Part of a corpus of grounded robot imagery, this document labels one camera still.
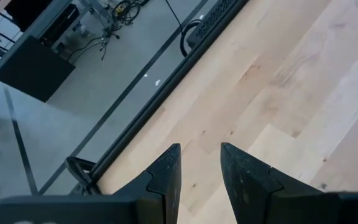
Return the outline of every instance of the black metal rail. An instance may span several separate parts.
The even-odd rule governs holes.
[[[161,88],[154,94],[154,96],[147,102],[142,110],[136,115],[131,123],[125,128],[120,136],[114,141],[107,152],[100,158],[93,169],[89,172],[90,177],[94,181],[98,181],[111,164],[118,158],[120,153],[127,147],[127,145],[133,140],[136,134],[143,128],[145,123],[151,118],[151,116],[158,110],[160,105],[167,99],[171,92],[178,86],[187,73],[193,68],[197,61],[203,56],[203,54],[209,49],[212,43],[219,37],[222,31],[227,25],[235,18],[237,13],[245,6],[249,0],[230,0],[231,7],[227,7],[225,11],[222,11],[222,16],[219,16],[219,20],[216,20],[214,24],[208,24],[209,29],[205,30],[205,35],[202,40],[193,48],[193,50],[185,57],[181,64],[173,71],[168,77],[167,81],[161,86]],[[227,0],[220,0],[216,5],[222,5],[222,2]],[[81,187],[77,185],[73,191],[76,193],[76,189]]]

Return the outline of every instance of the wooden floor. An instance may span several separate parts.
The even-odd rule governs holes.
[[[179,223],[235,223],[230,142],[325,191],[358,190],[358,0],[251,0],[99,181],[182,146]]]

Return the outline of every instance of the gray floor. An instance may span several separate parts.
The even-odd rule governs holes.
[[[215,2],[209,0],[194,18],[206,14]],[[184,21],[200,1],[170,0],[170,3]],[[95,35],[101,30],[94,16],[87,16],[83,23]],[[47,103],[0,83],[0,198],[31,194],[12,125],[12,111],[6,103],[7,94],[40,190],[75,149],[81,149],[80,158],[94,162],[101,158],[183,60],[179,35],[117,109],[97,127],[95,134],[89,136],[90,131],[177,27],[166,2],[150,0],[133,25],[117,32],[121,38],[112,39],[104,60],[101,61],[97,48],[85,53],[77,61],[75,71]],[[89,141],[84,142],[85,137],[90,137]],[[75,184],[75,179],[64,170],[45,194],[67,194]]]

